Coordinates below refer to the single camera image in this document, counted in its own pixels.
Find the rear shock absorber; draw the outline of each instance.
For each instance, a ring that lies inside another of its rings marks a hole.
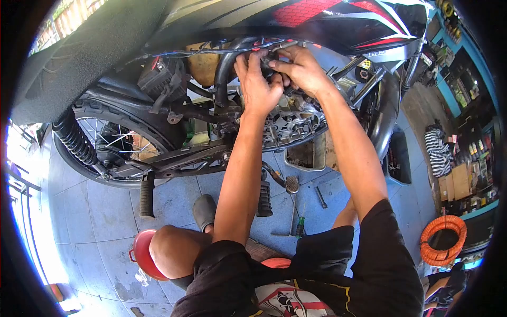
[[[51,127],[69,152],[85,165],[95,168],[101,176],[107,175],[105,168],[98,162],[95,148],[79,126],[72,108],[68,108]]]

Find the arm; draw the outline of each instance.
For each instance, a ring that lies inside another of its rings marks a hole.
[[[425,304],[424,305],[424,311],[427,311],[428,309],[430,308],[436,308],[438,305],[437,302],[432,302],[432,303],[429,303],[429,304]]]
[[[424,295],[424,300],[427,300],[428,298],[430,298],[431,296],[433,296],[433,294],[435,294],[436,292],[438,292],[439,289],[441,289],[442,287],[445,287],[445,285],[447,284],[448,280],[449,280],[448,277],[439,279],[435,284],[433,284],[433,286],[431,286],[426,291],[426,294]]]
[[[264,121],[283,92],[280,75],[273,76],[271,86],[262,77],[260,57],[265,53],[250,54],[248,64],[245,57],[239,55],[234,64],[245,111],[216,206],[213,242],[231,240],[245,245],[257,210]]]
[[[377,202],[388,197],[387,185],[375,148],[355,114],[308,49],[292,46],[278,52],[293,63],[271,61],[270,66],[289,75],[293,85],[316,97],[324,110],[340,172],[354,202],[359,221],[362,221]]]

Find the orange coiled cable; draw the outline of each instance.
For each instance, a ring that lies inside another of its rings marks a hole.
[[[437,231],[451,229],[458,235],[458,242],[448,250],[435,250],[429,246],[429,238]],[[421,234],[421,257],[432,266],[443,266],[452,263],[463,248],[466,239],[466,224],[457,216],[442,216],[430,222]]]

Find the striped cloth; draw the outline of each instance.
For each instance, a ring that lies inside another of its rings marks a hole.
[[[449,145],[442,140],[443,137],[444,132],[440,129],[432,129],[424,134],[431,171],[435,177],[447,175],[451,171],[452,155]]]

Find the rear tire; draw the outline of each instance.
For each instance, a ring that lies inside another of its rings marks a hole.
[[[154,115],[149,113],[133,113],[123,109],[109,107],[97,101],[80,100],[73,105],[76,119],[97,118],[120,124],[139,133],[150,141],[160,153],[167,153],[174,149],[179,149],[185,141],[186,132],[182,124],[171,125],[167,123],[166,116]],[[63,160],[72,167],[73,170],[95,182],[118,188],[135,189],[140,188],[139,181],[123,181],[103,178],[97,178],[98,173],[91,167],[84,165],[72,153],[70,153],[60,139],[53,134],[56,150]],[[170,179],[157,179],[155,186],[163,184]]]

